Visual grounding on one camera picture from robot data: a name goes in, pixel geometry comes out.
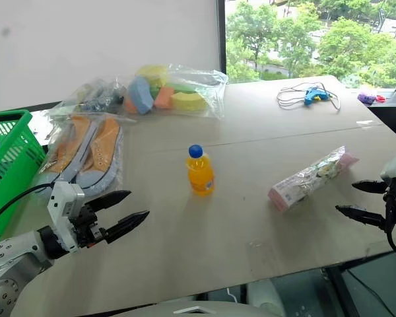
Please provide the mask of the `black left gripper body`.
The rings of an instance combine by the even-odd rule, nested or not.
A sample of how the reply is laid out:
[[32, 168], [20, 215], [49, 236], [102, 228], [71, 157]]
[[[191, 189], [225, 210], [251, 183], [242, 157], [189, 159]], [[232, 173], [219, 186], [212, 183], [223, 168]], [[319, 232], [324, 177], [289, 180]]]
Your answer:
[[106, 230], [99, 226], [96, 216], [102, 209], [105, 209], [103, 203], [86, 203], [77, 216], [71, 217], [78, 247], [90, 248], [106, 238]]

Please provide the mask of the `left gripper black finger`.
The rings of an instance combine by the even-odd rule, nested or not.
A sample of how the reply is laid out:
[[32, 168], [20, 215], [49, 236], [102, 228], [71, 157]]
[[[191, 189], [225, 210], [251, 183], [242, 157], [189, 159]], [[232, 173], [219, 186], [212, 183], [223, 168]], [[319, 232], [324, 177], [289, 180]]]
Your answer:
[[131, 191], [129, 190], [117, 190], [97, 197], [96, 199], [90, 200], [86, 202], [85, 205], [91, 208], [96, 213], [102, 209], [108, 209], [114, 205], [117, 205], [130, 194]]
[[140, 211], [126, 216], [116, 225], [104, 231], [104, 240], [110, 244], [137, 228], [149, 215], [150, 211]]

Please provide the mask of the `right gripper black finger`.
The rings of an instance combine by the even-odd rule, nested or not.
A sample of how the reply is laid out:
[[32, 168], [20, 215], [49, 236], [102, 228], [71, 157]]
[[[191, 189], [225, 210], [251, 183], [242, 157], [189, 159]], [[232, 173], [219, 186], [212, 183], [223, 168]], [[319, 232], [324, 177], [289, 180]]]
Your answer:
[[336, 205], [335, 209], [344, 216], [364, 225], [372, 225], [379, 229], [385, 228], [385, 218], [380, 214], [368, 212], [363, 208], [353, 205]]
[[388, 185], [384, 181], [362, 180], [352, 183], [352, 187], [371, 194], [384, 194], [387, 191]]

